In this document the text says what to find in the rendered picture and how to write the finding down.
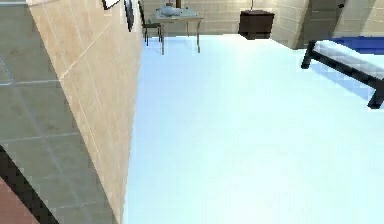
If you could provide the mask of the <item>grey metal-legged table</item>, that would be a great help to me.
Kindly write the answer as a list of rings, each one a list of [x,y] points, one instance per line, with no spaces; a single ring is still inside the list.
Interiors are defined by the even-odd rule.
[[[191,22],[196,22],[196,44],[197,44],[197,52],[200,52],[200,25],[203,21],[203,17],[200,16],[197,12],[195,12],[193,9],[188,8],[180,8],[182,10],[182,13],[180,16],[171,16],[166,17],[163,16],[160,13],[160,8],[157,9],[154,13],[155,21],[161,24],[161,31],[162,31],[162,45],[161,45],[161,53],[165,53],[165,42],[164,42],[164,35],[165,35],[165,25],[171,24],[171,23],[177,23],[177,22],[183,22],[186,24],[189,24]]]

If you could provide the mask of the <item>black chair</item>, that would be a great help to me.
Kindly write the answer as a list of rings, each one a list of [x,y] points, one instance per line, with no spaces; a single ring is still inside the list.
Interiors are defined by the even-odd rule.
[[[142,23],[142,28],[144,29],[144,41],[146,45],[149,45],[149,29],[156,29],[158,34],[158,41],[162,42],[162,31],[161,31],[161,24],[160,23],[153,23],[150,20],[145,19],[145,13],[144,13],[144,4],[143,0],[138,0],[139,5],[139,11],[140,11],[140,18]]]

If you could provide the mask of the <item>pale grey-blue lump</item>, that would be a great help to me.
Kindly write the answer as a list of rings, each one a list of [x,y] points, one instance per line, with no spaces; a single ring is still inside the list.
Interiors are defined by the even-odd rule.
[[[180,16],[182,13],[182,10],[180,8],[175,8],[171,6],[163,6],[160,8],[160,13],[166,17]]]

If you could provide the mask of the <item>dark brown nightstand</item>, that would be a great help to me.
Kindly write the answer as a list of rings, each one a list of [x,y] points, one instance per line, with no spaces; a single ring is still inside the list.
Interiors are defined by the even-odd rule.
[[[240,13],[238,33],[247,40],[269,39],[274,16],[264,10],[244,10]]]

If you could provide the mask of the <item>grey room door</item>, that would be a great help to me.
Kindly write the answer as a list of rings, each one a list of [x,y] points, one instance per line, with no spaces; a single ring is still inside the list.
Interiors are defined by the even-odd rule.
[[[296,48],[304,49],[311,40],[324,40],[333,36],[347,0],[309,0]]]

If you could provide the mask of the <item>black-framed bed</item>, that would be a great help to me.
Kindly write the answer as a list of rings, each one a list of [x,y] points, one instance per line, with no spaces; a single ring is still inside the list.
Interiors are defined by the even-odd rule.
[[[379,109],[384,103],[384,37],[338,37],[311,40],[301,68],[315,60],[375,90],[367,106]]]

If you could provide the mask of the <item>black-framed wall picture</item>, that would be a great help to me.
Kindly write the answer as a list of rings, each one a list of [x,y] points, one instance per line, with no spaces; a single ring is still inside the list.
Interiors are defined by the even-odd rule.
[[[116,5],[120,0],[102,0],[102,5],[105,10],[110,9]]]

